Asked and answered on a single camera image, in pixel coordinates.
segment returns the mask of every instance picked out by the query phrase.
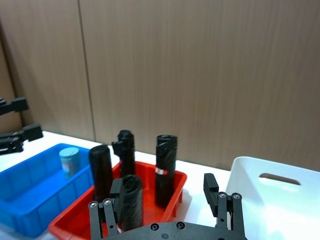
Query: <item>blue plastic bin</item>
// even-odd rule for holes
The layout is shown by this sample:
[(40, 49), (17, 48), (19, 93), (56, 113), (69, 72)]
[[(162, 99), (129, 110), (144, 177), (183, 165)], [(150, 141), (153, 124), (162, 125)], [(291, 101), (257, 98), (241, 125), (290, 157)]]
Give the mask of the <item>blue plastic bin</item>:
[[(66, 180), (59, 152), (69, 147), (79, 149), (80, 170)], [(31, 238), (40, 235), (93, 185), (88, 152), (61, 143), (0, 172), (0, 222)]]

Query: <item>white table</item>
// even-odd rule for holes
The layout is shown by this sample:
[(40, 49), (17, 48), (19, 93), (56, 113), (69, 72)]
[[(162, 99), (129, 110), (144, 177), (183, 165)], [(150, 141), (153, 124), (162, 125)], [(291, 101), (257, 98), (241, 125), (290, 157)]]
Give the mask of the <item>white table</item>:
[[(83, 148), (92, 148), (100, 143), (87, 141), (75, 137), (60, 135), (44, 131), (44, 137), (32, 142), (24, 144), (24, 151), (21, 153), (13, 153), (0, 156), (0, 172), (18, 164), (22, 161), (40, 153), (44, 150), (60, 143), (76, 145)], [(119, 158), (113, 154), (112, 148), (111, 161), (112, 166), (119, 162)], [(139, 162), (156, 164), (156, 156), (143, 152), (135, 152), (135, 159)], [(214, 174), (216, 181), (219, 184), (219, 190), (225, 191), (230, 177), (230, 172), (227, 170), (217, 169), (209, 166), (193, 164), (185, 161), (176, 161), (176, 170), (187, 174), (187, 180), (183, 187), (183, 200), (178, 207), (177, 216), (174, 221), (185, 221), (199, 225), (211, 226), (216, 224), (216, 219), (213, 217), (210, 207), (207, 203), (203, 192), (204, 174)], [(14, 233), (11, 229), (0, 225), (0, 239), (4, 240), (29, 240), (32, 238), (22, 237)], [(45, 231), (36, 240), (55, 240), (56, 238)]]

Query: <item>black robotic claw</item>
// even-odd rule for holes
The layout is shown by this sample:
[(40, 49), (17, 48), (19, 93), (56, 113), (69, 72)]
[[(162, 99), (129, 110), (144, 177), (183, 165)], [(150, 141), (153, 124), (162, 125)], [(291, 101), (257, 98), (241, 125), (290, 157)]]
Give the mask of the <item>black robotic claw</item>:
[[(123, 184), (122, 179), (115, 179), (110, 191), (111, 198), (105, 199), (100, 204), (93, 201), (88, 206), (91, 240), (247, 240), (242, 213), (242, 196), (238, 193), (228, 195), (225, 192), (219, 192), (215, 176), (211, 173), (204, 175), (203, 191), (213, 216), (217, 217), (215, 227), (181, 221), (163, 222), (118, 234), (116, 222), (123, 203)], [(231, 217), (230, 229), (227, 227), (228, 213)], [(107, 237), (103, 237), (102, 222), (104, 221), (107, 225)]]

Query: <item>small canister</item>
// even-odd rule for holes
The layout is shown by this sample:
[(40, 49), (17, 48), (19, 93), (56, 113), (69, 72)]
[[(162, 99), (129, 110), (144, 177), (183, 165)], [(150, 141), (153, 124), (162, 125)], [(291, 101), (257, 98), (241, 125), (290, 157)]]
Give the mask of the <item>small canister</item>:
[(79, 149), (76, 147), (68, 147), (59, 152), (65, 179), (71, 178), (79, 170)]

